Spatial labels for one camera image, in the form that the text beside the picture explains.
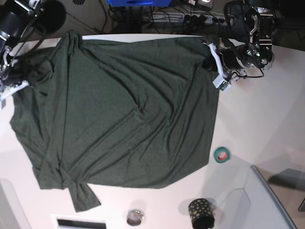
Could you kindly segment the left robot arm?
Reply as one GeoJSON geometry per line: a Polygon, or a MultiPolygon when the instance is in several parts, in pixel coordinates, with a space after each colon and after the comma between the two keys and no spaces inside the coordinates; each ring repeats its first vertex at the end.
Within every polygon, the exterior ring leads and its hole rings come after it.
{"type": "Polygon", "coordinates": [[[216,48],[216,54],[227,76],[235,74],[247,78],[245,69],[255,67],[262,71],[272,64],[274,14],[279,6],[278,0],[235,0],[224,6],[224,18],[227,28],[243,45],[235,46],[228,38],[222,36],[223,48],[216,48]],[[231,25],[231,10],[238,10],[242,20],[240,29],[231,25]]]}

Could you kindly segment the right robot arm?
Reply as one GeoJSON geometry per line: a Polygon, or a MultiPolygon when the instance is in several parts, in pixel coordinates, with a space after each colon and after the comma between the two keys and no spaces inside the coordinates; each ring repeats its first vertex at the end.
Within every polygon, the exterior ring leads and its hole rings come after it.
{"type": "Polygon", "coordinates": [[[45,5],[44,0],[6,0],[0,5],[0,91],[9,85],[10,52],[27,39],[45,5]]]}

